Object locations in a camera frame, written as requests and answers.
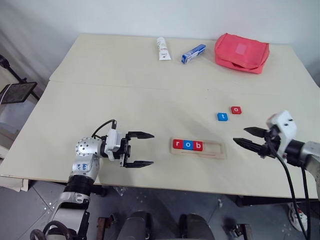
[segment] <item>table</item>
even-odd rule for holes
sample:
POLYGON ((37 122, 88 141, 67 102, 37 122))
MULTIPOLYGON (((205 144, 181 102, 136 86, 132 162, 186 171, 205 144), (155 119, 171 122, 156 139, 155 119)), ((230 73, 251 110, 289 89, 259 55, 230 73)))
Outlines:
MULTIPOLYGON (((299 141, 320 141, 320 90, 292 48, 270 45, 263 73, 256 75, 216 65, 214 41, 166 42, 172 60, 159 61, 155 37, 81 34, 52 74, 0 174, 66 182, 76 142, 115 118, 119 131, 155 135, 131 141, 131 160, 154 164, 127 169, 101 159, 96 184, 290 197, 280 163, 260 158, 233 138, 262 144, 243 128, 266 128, 269 116, 287 109, 299 141), (183 65, 182 54, 199 44, 206 52, 183 65), (231 106, 241 106, 243 113, 231 114, 231 106), (229 121, 217 121, 218 112, 228 113, 229 121), (223 141, 227 158, 171 154, 172 137, 223 141)), ((300 169, 288 168, 296 197, 304 198, 300 169)), ((317 198, 310 174, 307 180, 310 197, 317 198)))

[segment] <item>gray floor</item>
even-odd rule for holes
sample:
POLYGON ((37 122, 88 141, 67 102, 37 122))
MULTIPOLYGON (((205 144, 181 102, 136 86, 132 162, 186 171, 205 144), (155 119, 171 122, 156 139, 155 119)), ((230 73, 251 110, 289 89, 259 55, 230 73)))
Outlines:
MULTIPOLYGON (((46 225, 62 185, 36 181, 28 192, 0 188, 0 233, 3 240, 28 240, 32 229, 46 225)), ((131 213, 144 210, 152 215, 153 238, 168 239, 178 234, 181 214, 201 215, 211 226, 216 240, 227 240, 222 225, 227 217, 238 223, 251 224, 255 240, 304 239, 289 223, 285 205, 237 207, 226 195, 174 191, 164 189, 128 188, 120 196, 110 188, 106 197, 91 195, 88 240, 96 239, 98 217, 115 213, 117 224, 106 231, 108 240, 115 240, 121 226, 131 213)), ((320 239, 320 221, 311 218, 311 239, 320 239)))

